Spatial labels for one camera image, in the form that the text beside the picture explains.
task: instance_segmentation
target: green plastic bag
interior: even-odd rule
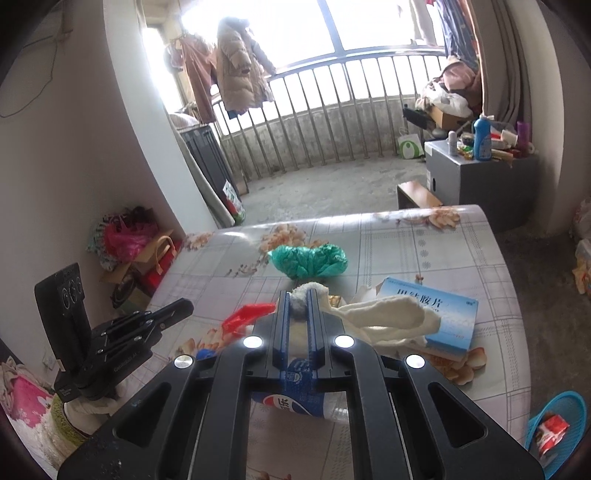
[[[347,269],[349,261],[341,247],[326,244],[316,248],[280,245],[269,252],[275,268],[292,280],[334,277]]]

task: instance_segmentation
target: gray curtain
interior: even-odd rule
[[[531,122],[530,84],[521,40],[505,0],[472,0],[482,68],[483,111],[515,125]]]

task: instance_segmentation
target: led light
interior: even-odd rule
[[[174,366],[176,368],[187,368],[193,364],[193,357],[190,355],[180,355],[174,359]]]
[[[251,335],[250,337],[246,337],[242,343],[244,343],[246,348],[259,348],[262,345],[262,338]]]
[[[422,368],[425,366],[425,359],[420,355],[409,355],[407,365],[411,368]]]
[[[355,340],[353,340],[353,337],[350,337],[349,335],[339,335],[337,338],[335,338],[335,343],[341,348],[349,348],[350,346],[353,346]]]

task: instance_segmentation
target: plastic bottle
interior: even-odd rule
[[[452,157],[456,156],[457,155],[457,135],[453,130],[451,132],[449,132],[449,134],[447,136],[447,143],[448,143],[448,148],[449,148],[449,154]]]
[[[474,158],[476,160],[490,160],[492,158],[491,147],[491,122],[482,113],[480,118],[474,122]]]
[[[310,362],[304,358],[294,358],[285,373],[285,388],[280,394],[254,392],[252,399],[293,413],[348,423],[345,392],[312,392],[311,382]]]
[[[517,122],[517,148],[524,155],[529,154],[531,142],[531,125],[528,122]]]

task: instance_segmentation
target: red plastic piece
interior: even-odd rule
[[[249,303],[243,305],[223,321],[223,334],[224,336],[228,333],[231,333],[234,336],[243,336],[241,333],[242,327],[252,325],[257,318],[269,315],[274,311],[274,303]]]

